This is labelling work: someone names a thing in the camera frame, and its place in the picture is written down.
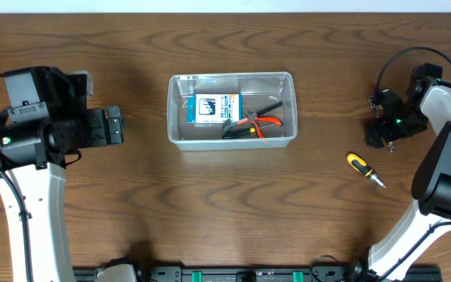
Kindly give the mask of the small black handled hammer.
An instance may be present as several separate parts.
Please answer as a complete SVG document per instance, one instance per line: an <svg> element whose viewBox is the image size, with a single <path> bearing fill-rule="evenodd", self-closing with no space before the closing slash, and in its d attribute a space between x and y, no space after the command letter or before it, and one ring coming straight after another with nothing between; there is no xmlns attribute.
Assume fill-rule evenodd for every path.
<svg viewBox="0 0 451 282"><path fill-rule="evenodd" d="M273 116L265 116L265 114L267 114L268 112L271 112L277 108L282 107L283 102L279 101L277 103L274 103L272 105L269 105L261 110L258 110L256 112L253 112L254 114L257 114L259 117L273 117ZM237 129L242 129L242 128L250 128L253 127L250 123L250 121L247 119L247 113L245 117L242 117L240 120L238 121L231 121L230 119L228 119L225 124L222 126L222 135L228 131L231 130L237 130Z"/></svg>

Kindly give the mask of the orange handled cutting pliers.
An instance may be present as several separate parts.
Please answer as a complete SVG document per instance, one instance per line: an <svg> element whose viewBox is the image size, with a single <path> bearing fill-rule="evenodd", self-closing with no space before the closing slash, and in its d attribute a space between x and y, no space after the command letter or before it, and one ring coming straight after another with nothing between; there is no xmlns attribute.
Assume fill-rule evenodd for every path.
<svg viewBox="0 0 451 282"><path fill-rule="evenodd" d="M283 122L277 117L259 117L257 114L253 112L247 112L247 119L250 121L251 125L254 128L255 133L258 138L264 138L264 134L260 127L260 123L267 123L268 125L275 125L281 127Z"/></svg>

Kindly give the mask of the blue white screwdriver set box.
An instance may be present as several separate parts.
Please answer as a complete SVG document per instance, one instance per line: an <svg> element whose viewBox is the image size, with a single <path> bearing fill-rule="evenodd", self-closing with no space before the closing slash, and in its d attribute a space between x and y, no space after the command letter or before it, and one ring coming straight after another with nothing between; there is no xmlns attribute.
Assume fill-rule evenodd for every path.
<svg viewBox="0 0 451 282"><path fill-rule="evenodd" d="M196 94L188 99L187 121L194 124L222 124L243 117L241 94Z"/></svg>

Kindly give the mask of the slim black yellow screwdriver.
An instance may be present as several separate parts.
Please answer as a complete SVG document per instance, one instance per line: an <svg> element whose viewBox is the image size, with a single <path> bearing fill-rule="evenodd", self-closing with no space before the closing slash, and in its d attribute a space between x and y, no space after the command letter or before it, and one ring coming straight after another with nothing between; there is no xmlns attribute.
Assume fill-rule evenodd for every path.
<svg viewBox="0 0 451 282"><path fill-rule="evenodd" d="M243 137L247 137L247 136L250 136L250 137L256 136L258 138L265 138L265 134L262 131L263 128L264 127L260 127L260 128L250 127L250 128L231 130L231 131L224 133L222 135L222 138L223 139L239 139L239 138L243 138Z"/></svg>

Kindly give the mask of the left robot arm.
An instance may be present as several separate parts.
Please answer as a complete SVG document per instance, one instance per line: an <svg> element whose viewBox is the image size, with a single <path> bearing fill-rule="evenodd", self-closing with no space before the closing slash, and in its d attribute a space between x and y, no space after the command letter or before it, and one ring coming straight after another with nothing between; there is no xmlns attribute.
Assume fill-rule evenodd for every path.
<svg viewBox="0 0 451 282"><path fill-rule="evenodd" d="M117 106L88 108L86 70L26 67L1 77L10 105L0 112L0 196L15 281L73 281L64 197L66 157L124 142Z"/></svg>

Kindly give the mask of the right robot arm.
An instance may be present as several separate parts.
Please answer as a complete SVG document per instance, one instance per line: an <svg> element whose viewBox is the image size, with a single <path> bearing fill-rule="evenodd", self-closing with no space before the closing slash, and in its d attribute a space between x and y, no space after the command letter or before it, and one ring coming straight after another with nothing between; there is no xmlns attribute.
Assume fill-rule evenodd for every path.
<svg viewBox="0 0 451 282"><path fill-rule="evenodd" d="M451 230L451 83L442 68L425 63L413 69L407 100L390 89L371 97L381 108L366 125L366 144L377 149L432 128L436 138L411 186L410 206L389 234L373 245L351 274L356 281L401 281L410 266Z"/></svg>

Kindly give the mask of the silver ratchet wrench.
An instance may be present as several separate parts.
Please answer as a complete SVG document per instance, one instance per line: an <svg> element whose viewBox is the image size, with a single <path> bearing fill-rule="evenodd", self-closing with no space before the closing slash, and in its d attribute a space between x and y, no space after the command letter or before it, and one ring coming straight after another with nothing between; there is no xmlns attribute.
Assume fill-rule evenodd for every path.
<svg viewBox="0 0 451 282"><path fill-rule="evenodd" d="M376 104L374 103L374 98L372 96L369 96L368 100L370 102L371 110L375 114L376 118L379 118L380 115L379 115L379 112L377 110ZM389 151L390 154L393 154L395 152L395 147L393 145L393 142L389 142L388 143L388 151Z"/></svg>

